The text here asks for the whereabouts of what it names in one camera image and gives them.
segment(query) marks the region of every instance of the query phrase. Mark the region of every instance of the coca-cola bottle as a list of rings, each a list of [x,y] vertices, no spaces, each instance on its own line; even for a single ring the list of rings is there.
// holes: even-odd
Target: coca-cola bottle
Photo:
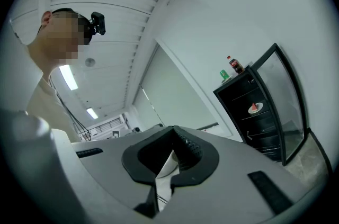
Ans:
[[[239,61],[237,59],[232,59],[229,64],[231,65],[231,67],[235,70],[235,72],[237,74],[241,74],[244,71],[244,68],[242,67],[242,65],[239,63]]]

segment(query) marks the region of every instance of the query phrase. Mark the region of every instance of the man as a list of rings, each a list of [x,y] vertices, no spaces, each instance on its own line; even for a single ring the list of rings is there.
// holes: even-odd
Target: man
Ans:
[[[52,71],[77,58],[78,46],[92,39],[90,22],[70,8],[46,11],[36,38],[28,45],[28,52],[43,72],[42,79],[30,99],[27,112],[45,119],[51,128],[65,131],[70,142],[79,142],[73,123],[57,92],[48,84]]]

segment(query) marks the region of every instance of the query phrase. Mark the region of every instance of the ceiling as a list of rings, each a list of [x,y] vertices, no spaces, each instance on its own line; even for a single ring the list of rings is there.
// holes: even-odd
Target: ceiling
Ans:
[[[59,69],[51,76],[67,107],[89,127],[119,115],[127,107],[127,100],[132,102],[154,50],[148,26],[158,1],[17,0],[10,16],[13,29],[24,44],[35,38],[45,10],[70,7],[88,19],[94,11],[105,16],[106,34],[93,36],[91,44],[79,52],[78,59],[70,62],[78,89],[68,88]],[[87,58],[95,60],[93,67],[85,65]],[[95,121],[86,112],[90,107],[99,116]]]

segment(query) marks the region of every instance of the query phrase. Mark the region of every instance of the open cabinet door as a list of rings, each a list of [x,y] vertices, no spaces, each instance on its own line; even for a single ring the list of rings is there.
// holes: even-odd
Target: open cabinet door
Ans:
[[[300,86],[276,43],[251,67],[251,71],[267,94],[275,114],[284,166],[302,146],[306,136],[307,121]]]

